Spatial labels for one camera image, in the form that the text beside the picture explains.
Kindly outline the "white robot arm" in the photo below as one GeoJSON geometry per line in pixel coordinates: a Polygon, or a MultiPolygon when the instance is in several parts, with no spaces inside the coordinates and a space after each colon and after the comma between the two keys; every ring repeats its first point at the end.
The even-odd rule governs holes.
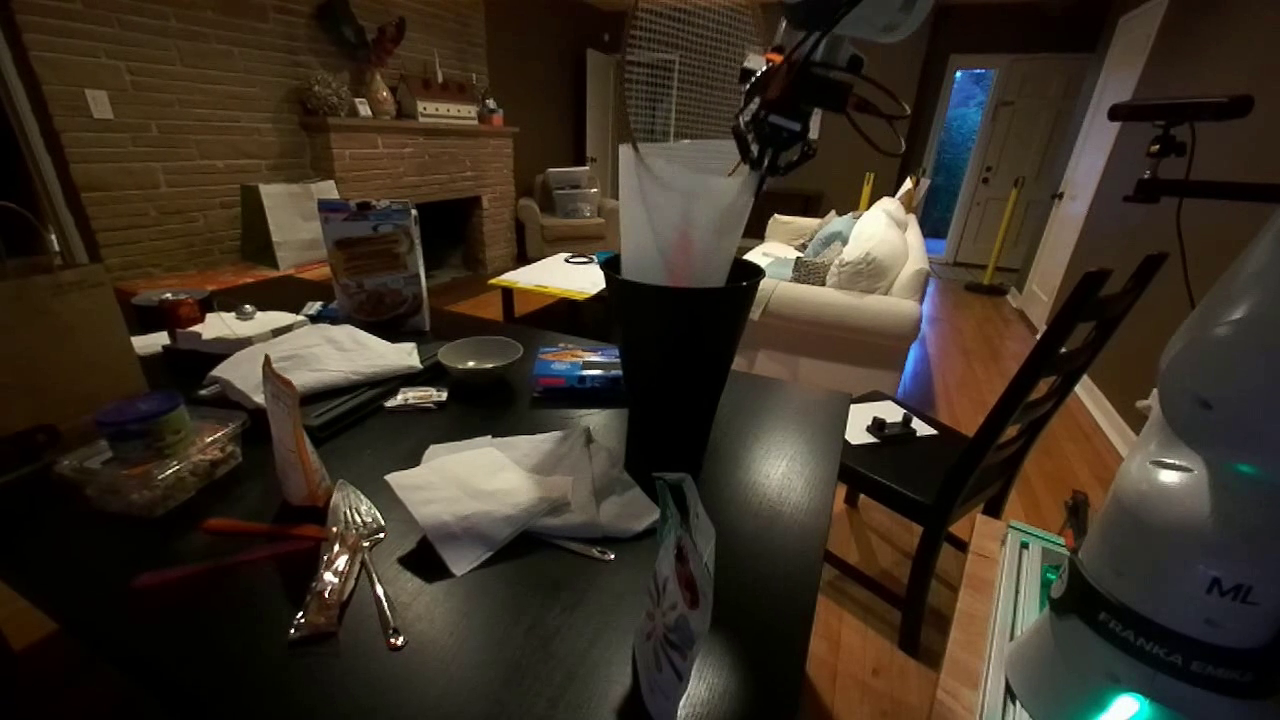
{"type": "Polygon", "coordinates": [[[1032,720],[1278,720],[1278,265],[1266,228],[1166,342],[1146,431],[1010,650],[1032,720]]]}

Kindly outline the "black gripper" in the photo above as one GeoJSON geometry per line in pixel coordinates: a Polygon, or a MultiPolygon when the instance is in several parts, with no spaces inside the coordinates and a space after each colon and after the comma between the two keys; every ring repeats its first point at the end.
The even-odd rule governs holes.
{"type": "Polygon", "coordinates": [[[819,114],[844,112],[850,100],[852,80],[828,64],[784,50],[748,54],[733,142],[754,172],[784,175],[816,157],[819,114]]]}

